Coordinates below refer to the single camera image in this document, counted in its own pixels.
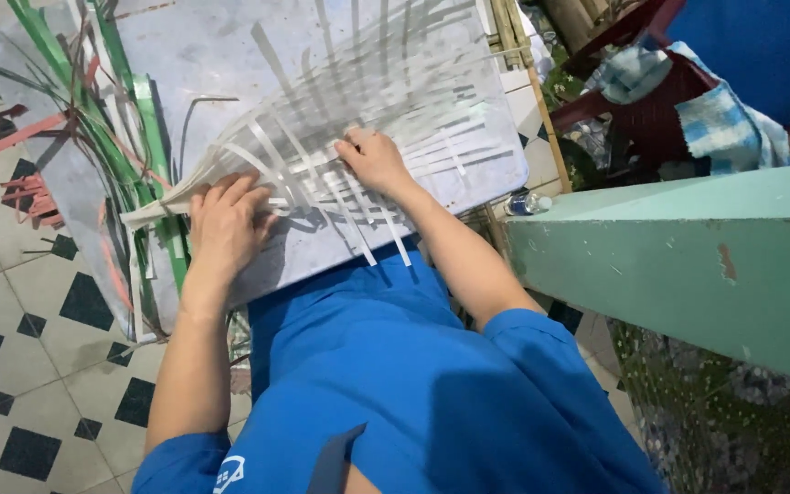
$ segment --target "white logo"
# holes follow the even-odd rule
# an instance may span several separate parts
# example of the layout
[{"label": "white logo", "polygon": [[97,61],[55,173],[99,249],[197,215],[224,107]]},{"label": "white logo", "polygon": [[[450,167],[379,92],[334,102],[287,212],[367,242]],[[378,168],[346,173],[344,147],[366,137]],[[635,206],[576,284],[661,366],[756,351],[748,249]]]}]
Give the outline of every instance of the white logo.
[{"label": "white logo", "polygon": [[213,494],[221,494],[227,489],[227,486],[231,484],[231,482],[236,482],[242,478],[242,464],[246,462],[246,459],[242,456],[228,456],[225,458],[225,461],[221,463],[221,467],[225,468],[225,464],[228,462],[236,462],[236,466],[234,468],[234,473],[228,476],[229,467],[228,469],[223,470],[219,477],[215,480],[215,488],[213,489]]}]

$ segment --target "red plastic chair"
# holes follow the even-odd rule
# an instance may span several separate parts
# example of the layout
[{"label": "red plastic chair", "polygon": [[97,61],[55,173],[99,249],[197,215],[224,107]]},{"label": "red plastic chair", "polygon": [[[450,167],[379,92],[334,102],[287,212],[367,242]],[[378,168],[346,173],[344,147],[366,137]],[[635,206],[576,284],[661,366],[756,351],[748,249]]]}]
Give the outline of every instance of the red plastic chair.
[{"label": "red plastic chair", "polygon": [[629,154],[641,156],[642,166],[657,168],[666,161],[692,159],[675,105],[706,93],[718,81],[686,57],[665,49],[672,42],[664,32],[685,1],[648,0],[563,65],[564,70],[577,75],[592,65],[590,57],[606,45],[625,46],[647,33],[673,61],[669,74],[651,93],[634,103],[617,105],[605,99],[600,90],[587,92],[550,114],[554,129],[562,132],[578,121],[610,113],[611,125],[633,142]]}]

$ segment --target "tile floor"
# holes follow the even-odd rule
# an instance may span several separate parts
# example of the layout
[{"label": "tile floor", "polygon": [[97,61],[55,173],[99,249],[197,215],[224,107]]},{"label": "tile floor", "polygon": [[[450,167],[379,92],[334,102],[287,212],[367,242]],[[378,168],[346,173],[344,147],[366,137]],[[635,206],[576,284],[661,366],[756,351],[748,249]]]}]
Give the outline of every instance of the tile floor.
[{"label": "tile floor", "polygon": [[[503,84],[532,170],[528,186],[556,195],[528,78],[510,73]],[[0,121],[0,129],[9,123]],[[0,153],[0,184],[34,172],[22,146]],[[128,493],[164,346],[120,356],[127,341],[68,229],[18,223],[28,204],[5,204],[3,193],[0,185],[0,494]],[[604,318],[559,302],[551,311],[576,331],[588,365],[635,433]],[[248,396],[233,397],[232,436],[250,408]]]}]

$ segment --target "plastic bottle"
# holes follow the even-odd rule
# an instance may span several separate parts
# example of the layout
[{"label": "plastic bottle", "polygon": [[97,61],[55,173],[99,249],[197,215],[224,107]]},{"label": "plastic bottle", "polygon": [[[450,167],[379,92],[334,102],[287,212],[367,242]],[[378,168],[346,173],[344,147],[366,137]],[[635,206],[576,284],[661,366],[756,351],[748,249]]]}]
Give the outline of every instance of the plastic bottle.
[{"label": "plastic bottle", "polygon": [[543,213],[553,206],[550,197],[540,193],[525,193],[512,196],[505,203],[505,213],[508,216],[531,216]]}]

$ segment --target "green concrete beam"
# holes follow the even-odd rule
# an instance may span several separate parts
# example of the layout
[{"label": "green concrete beam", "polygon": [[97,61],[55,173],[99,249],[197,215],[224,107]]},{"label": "green concrete beam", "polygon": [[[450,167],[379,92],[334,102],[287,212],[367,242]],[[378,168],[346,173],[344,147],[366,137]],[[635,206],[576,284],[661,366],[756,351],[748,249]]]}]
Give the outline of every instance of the green concrete beam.
[{"label": "green concrete beam", "polygon": [[790,375],[790,167],[560,195],[503,226],[526,286]]}]

